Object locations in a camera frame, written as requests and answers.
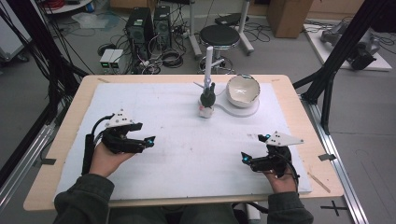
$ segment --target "computer tower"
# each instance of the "computer tower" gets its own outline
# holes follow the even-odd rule
[[[125,30],[130,43],[134,44],[132,46],[134,52],[137,52],[141,59],[148,60],[154,49],[154,41],[151,41],[154,38],[154,28],[149,8],[134,7],[125,25]]]
[[[156,6],[154,11],[154,31],[157,35],[157,49],[172,48],[171,8]]]

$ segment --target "sleeve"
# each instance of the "sleeve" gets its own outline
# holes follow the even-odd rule
[[[298,193],[284,192],[268,197],[268,224],[313,223],[314,217],[304,208]]]
[[[84,175],[69,190],[55,197],[58,212],[53,223],[106,223],[114,184],[99,175]]]

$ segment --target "wooden table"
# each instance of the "wooden table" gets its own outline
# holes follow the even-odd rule
[[[271,83],[277,100],[283,110],[291,135],[304,139],[298,145],[300,157],[308,173],[313,191],[301,195],[302,198],[339,197],[344,191],[329,161],[321,161],[318,156],[325,153],[318,136],[306,115],[288,77],[282,75],[255,75],[260,83]],[[214,75],[212,81],[226,83],[230,76]],[[43,165],[35,179],[25,202],[28,211],[53,210],[53,197],[61,178],[67,153],[73,145],[78,127],[91,103],[96,86],[99,83],[192,83],[202,82],[201,75],[156,75],[156,76],[88,76],[83,79],[78,92],[70,105],[64,122],[57,133],[47,158],[56,159],[54,165]],[[112,202],[110,206],[144,206],[189,203],[225,203],[265,201],[268,195],[233,196],[211,198],[183,198],[166,200],[138,200],[128,202]]]

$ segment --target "floor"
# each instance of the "floor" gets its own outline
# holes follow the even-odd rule
[[[58,18],[60,26],[67,30],[67,40],[85,64],[95,74],[101,74],[97,49],[112,38],[114,41],[115,35],[121,35],[125,21],[111,16],[112,27],[82,30],[77,24],[70,24],[69,17]],[[213,24],[216,17],[212,15],[207,21],[206,17],[197,19],[195,29],[199,31],[205,24]],[[254,25],[252,22],[267,25],[266,19],[261,17],[251,17],[249,22],[250,26]],[[271,31],[262,32],[260,39],[269,42],[253,41],[255,36],[247,33],[255,49],[250,56],[241,46],[224,53],[233,61],[237,73],[284,74],[295,82],[321,67],[305,34],[296,39],[283,39],[274,38]],[[189,41],[185,40],[184,44],[187,51],[183,65],[164,68],[161,74],[196,74],[198,62],[193,58]],[[396,51],[395,46],[387,48]],[[379,53],[392,67],[396,67],[394,53],[383,49]],[[78,67],[87,70],[74,53],[72,58]],[[393,174],[396,168],[395,86],[395,69],[389,72],[341,69],[334,80],[330,132],[365,215],[372,223],[395,223],[396,220],[396,177]],[[47,104],[47,87],[47,80],[41,76],[33,60],[29,63],[13,61],[0,67],[0,125],[6,127],[0,130],[1,167]],[[303,93],[306,89],[301,87],[297,92]],[[33,213],[24,211],[22,207],[38,169],[32,167],[23,179],[0,214],[0,223],[51,223],[54,219],[52,211]],[[316,223],[353,223],[345,210],[343,198],[304,200],[304,204],[314,215]],[[323,207],[334,204],[337,209]],[[262,223],[266,223],[265,216],[262,216]]]

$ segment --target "human hand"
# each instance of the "human hand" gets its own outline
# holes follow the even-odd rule
[[[90,174],[108,177],[133,155],[134,153],[114,154],[101,142],[96,146],[93,153]]]
[[[276,173],[273,170],[265,171],[263,173],[269,180],[274,193],[296,191],[296,182],[293,179],[293,175],[291,174],[289,167],[286,168],[285,174],[280,178],[276,177]]]

